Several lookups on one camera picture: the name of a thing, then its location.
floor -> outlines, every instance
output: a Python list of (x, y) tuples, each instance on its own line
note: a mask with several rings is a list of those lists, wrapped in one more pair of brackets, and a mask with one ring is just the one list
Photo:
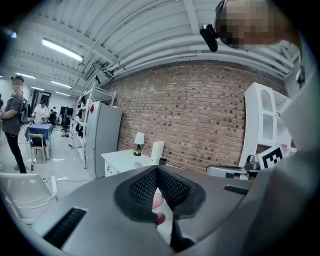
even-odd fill
[[(35, 158), (35, 152), (32, 150), (34, 160), (34, 174), (39, 174), (43, 178), (55, 176), (57, 180), (57, 198), (61, 199), (70, 194), (80, 186), (90, 182), (92, 178), (83, 168), (82, 161), (75, 149), (68, 147), (69, 138), (61, 137), (62, 132), (60, 126), (53, 129), (51, 134), (51, 152), (50, 159), (44, 163), (42, 153), (38, 152)], [(20, 151), (26, 166), (27, 172), (31, 170), (31, 153), (25, 141), (24, 127), (21, 128), (18, 143)], [(14, 167), (17, 165), (15, 157), (10, 151), (6, 136), (0, 132), (0, 172), (19, 173)], [(45, 183), (51, 191), (50, 181)]]

gray shirt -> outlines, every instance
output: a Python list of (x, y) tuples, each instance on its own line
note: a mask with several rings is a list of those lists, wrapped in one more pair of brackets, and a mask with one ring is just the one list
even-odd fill
[(20, 120), (19, 120), (19, 113), (21, 111), (22, 104), (24, 102), (24, 93), (22, 91), (14, 92), (10, 98), (8, 99), (4, 112), (8, 112), (9, 110), (15, 110), (18, 113), (9, 119), (2, 120), (2, 130), (5, 133), (9, 133), (12, 135), (17, 135), (20, 132)]

lampshade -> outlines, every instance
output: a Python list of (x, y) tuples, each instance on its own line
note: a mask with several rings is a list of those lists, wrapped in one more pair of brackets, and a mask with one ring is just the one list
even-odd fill
[(137, 132), (134, 140), (135, 144), (144, 144), (145, 143), (145, 134), (143, 132)]

brick wall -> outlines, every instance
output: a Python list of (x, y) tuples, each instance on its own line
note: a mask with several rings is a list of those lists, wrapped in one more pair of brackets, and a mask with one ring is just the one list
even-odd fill
[(245, 90), (257, 82), (287, 94), (283, 83), (261, 71), (222, 61), (188, 61), (145, 69), (114, 81), (123, 110), (118, 150), (142, 153), (164, 141), (171, 165), (204, 172), (208, 165), (238, 165), (245, 136)]

refrigerator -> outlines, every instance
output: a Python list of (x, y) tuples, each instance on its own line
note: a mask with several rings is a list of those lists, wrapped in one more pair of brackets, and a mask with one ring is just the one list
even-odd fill
[(96, 101), (91, 104), (85, 132), (86, 169), (93, 179), (105, 176), (104, 153), (116, 152), (122, 117), (120, 108)]

